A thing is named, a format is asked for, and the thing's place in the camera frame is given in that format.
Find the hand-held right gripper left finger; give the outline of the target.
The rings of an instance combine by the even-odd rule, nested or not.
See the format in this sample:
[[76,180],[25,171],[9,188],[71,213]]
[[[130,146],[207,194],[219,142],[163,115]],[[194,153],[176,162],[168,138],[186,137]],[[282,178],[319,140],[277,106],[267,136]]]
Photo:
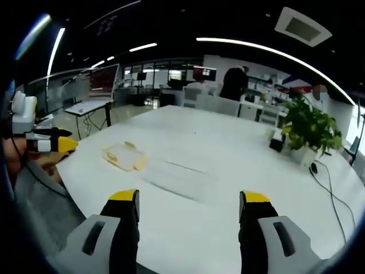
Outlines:
[[139,190],[117,192],[68,235],[55,266],[60,273],[136,273],[138,226]]

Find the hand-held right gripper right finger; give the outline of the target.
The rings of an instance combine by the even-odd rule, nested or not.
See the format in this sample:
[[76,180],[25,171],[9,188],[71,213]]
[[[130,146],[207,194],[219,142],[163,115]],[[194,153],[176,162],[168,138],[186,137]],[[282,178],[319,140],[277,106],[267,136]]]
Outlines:
[[312,250],[310,237],[269,198],[240,192],[241,273],[320,273],[324,259]]

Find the person's left hand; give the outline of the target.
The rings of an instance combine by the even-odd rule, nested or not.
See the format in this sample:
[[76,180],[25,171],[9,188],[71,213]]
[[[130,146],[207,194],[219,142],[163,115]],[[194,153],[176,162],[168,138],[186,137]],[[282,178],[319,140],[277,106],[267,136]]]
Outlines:
[[[59,163],[68,153],[51,152],[49,154],[40,154],[38,152],[26,153],[27,143],[25,138],[14,138],[15,145],[21,156],[25,156],[25,159],[35,160],[44,171],[46,171],[56,183],[62,182],[59,172],[56,168],[56,164]],[[14,147],[13,141],[9,139],[2,139],[4,148],[5,162],[11,185],[15,185],[17,175],[21,170],[21,160]]]

